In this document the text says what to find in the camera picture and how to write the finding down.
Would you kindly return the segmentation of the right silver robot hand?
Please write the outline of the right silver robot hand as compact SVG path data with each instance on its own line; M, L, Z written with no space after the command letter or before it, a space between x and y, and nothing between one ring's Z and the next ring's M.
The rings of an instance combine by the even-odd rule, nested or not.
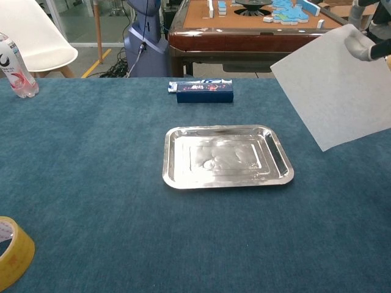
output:
M367 6L377 2L367 36L360 28L362 15ZM345 46L353 57L369 62L390 55L390 1L353 1L348 23L356 28L345 38Z

